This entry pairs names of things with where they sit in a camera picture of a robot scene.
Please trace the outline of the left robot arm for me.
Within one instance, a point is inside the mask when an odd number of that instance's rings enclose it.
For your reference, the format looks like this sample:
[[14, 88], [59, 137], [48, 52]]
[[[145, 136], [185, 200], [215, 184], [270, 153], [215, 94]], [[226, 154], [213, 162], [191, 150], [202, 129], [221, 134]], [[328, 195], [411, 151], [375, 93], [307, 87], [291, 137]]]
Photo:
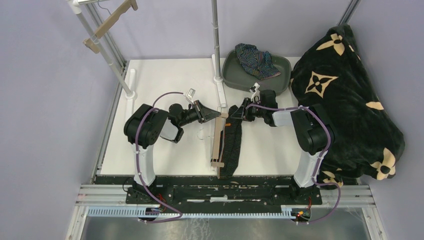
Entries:
[[126, 121], [123, 133], [134, 150], [135, 174], [128, 190], [130, 194], [149, 204], [156, 200], [155, 188], [157, 175], [154, 170], [154, 144], [158, 138], [178, 143], [183, 127], [193, 122], [209, 122], [222, 115], [221, 112], [203, 105], [199, 100], [187, 109], [179, 103], [172, 104], [168, 110], [142, 104]]

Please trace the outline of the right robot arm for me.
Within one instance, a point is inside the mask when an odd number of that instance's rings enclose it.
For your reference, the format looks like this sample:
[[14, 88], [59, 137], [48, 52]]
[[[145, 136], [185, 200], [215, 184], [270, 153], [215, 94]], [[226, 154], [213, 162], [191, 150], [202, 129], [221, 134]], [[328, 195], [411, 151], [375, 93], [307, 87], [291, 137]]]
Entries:
[[324, 156], [336, 139], [334, 126], [321, 104], [279, 108], [274, 90], [257, 91], [246, 97], [229, 117], [252, 122], [262, 118], [270, 127], [292, 126], [302, 149], [295, 186], [289, 189], [289, 198], [301, 204], [309, 198], [307, 188], [317, 183], [317, 175]]

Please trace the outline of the wooden clip hanger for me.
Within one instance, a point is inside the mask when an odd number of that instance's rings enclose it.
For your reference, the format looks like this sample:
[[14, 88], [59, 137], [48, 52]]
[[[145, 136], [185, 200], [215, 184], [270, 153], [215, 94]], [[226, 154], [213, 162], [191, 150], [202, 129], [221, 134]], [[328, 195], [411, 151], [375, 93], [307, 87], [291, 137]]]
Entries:
[[220, 112], [220, 116], [213, 120], [213, 129], [207, 132], [205, 128], [202, 127], [197, 131], [196, 136], [203, 141], [210, 140], [210, 168], [218, 175], [220, 168], [224, 166], [221, 162], [220, 153], [220, 146], [224, 146], [224, 143], [221, 143], [221, 133], [224, 133], [226, 119], [229, 116], [229, 108], [219, 106], [217, 111]]

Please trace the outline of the black striped underwear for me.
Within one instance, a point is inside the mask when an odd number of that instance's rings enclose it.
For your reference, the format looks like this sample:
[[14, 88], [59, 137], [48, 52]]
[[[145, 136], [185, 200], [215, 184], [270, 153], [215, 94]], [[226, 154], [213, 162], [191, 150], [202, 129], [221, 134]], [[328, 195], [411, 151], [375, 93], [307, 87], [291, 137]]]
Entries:
[[233, 177], [239, 165], [242, 143], [242, 120], [230, 117], [238, 110], [233, 105], [228, 110], [229, 117], [225, 120], [224, 129], [220, 134], [220, 162], [224, 167], [219, 167], [218, 178], [230, 179]]

